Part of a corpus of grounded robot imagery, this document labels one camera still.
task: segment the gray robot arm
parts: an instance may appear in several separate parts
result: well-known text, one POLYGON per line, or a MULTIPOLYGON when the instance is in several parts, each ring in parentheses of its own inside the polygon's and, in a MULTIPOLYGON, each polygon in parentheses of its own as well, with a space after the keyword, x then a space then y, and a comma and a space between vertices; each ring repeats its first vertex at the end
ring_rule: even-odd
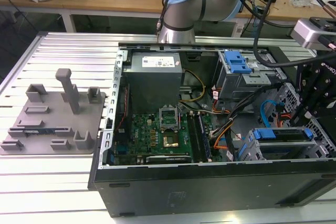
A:
POLYGON ((220 21, 236 14, 239 0, 169 1, 159 33, 159 42, 195 43, 194 23, 197 20, 220 21))

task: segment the green circuit board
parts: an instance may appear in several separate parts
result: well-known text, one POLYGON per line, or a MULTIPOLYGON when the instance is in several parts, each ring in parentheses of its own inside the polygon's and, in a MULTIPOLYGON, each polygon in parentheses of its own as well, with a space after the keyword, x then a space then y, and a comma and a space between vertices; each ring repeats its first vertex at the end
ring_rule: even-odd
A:
MULTIPOLYGON (((202 117, 206 133, 212 129, 211 117, 202 117)), ((161 132, 159 114, 134 114, 132 116, 131 141, 127 146, 117 146, 119 165, 135 165, 137 157, 150 155, 188 155, 193 158, 187 115, 180 114, 180 129, 161 132)), ((164 115, 165 123, 174 123, 174 114, 164 115)))
MULTIPOLYGON (((174 123, 175 118, 165 119, 166 122, 174 123)), ((174 133, 160 131, 159 114, 135 114, 132 118, 132 139, 129 145, 130 153, 141 154, 180 154, 192 155, 186 115, 181 115, 181 129, 174 133), (175 135, 178 137, 177 147, 165 147, 164 137, 166 135, 175 135)))

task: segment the floor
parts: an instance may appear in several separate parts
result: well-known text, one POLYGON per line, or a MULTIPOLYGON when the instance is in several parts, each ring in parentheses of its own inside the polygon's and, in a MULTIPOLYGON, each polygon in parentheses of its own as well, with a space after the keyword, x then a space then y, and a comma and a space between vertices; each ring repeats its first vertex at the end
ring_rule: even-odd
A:
MULTIPOLYGON (((65 31, 62 19, 57 14, 23 13, 38 31, 65 31)), ((16 61, 33 41, 36 32, 30 24, 16 13, 17 22, 12 24, 4 13, 0 12, 0 82, 10 72, 16 61)), ((155 34, 157 19, 132 17, 75 16, 76 29, 79 33, 118 33, 118 34, 155 34)), ((202 22, 195 25, 196 35, 230 37, 233 23, 202 22)), ((243 37, 253 37, 252 25, 243 37)), ((288 29, 273 29, 265 26, 261 38, 289 38, 288 29)))

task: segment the aluminum extrusion table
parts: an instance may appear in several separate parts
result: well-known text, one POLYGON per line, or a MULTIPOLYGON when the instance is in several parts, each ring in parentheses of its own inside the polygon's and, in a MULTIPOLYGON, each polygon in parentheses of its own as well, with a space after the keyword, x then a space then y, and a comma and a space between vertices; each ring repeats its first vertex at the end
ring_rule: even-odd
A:
MULTIPOLYGON (((155 42, 155 37, 66 33, 36 37, 0 85, 0 139, 5 139, 25 104, 25 91, 31 83, 42 83, 47 91, 61 90, 54 78, 60 67, 71 69, 79 91, 98 86, 109 94, 118 43, 125 41, 155 42)), ((253 43, 248 38, 197 37, 196 41, 240 46, 253 43)), ((291 60, 312 56, 293 40, 261 39, 260 45, 279 46, 291 60)), ((111 219, 99 193, 87 190, 91 161, 92 155, 0 156, 0 223, 336 222, 335 189, 300 208, 111 219)))

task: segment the desk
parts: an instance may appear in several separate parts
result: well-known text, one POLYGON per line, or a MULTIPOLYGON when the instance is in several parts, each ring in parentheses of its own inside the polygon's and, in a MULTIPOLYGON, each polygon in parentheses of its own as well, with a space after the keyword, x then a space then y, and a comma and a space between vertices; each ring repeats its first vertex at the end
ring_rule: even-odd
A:
MULTIPOLYGON (((66 31, 76 32, 72 15, 98 15, 122 17, 159 18, 162 4, 161 0, 51 0, 35 3, 31 0, 12 0, 22 12, 57 13, 61 14, 66 31)), ((328 17, 319 6, 294 8, 289 0, 277 0, 268 15, 269 20, 283 24, 294 24, 299 18, 312 16, 328 17)), ((0 10, 15 11, 8 0, 0 0, 0 10)), ((231 20, 236 26, 234 37, 240 37, 242 26, 247 23, 251 14, 244 9, 231 20)))
MULTIPOLYGON (((112 92, 119 42, 155 42, 154 35, 67 34, 38 36, 0 85, 0 140, 15 122, 31 83, 61 91, 58 68, 71 68, 78 91, 98 86, 112 92)), ((196 37, 196 42, 251 46, 250 38, 196 37)), ((260 39, 290 60, 311 57, 293 40, 260 39)), ((0 156, 0 223, 335 223, 336 189, 305 207, 111 219, 96 191, 87 190, 92 155, 0 156)))

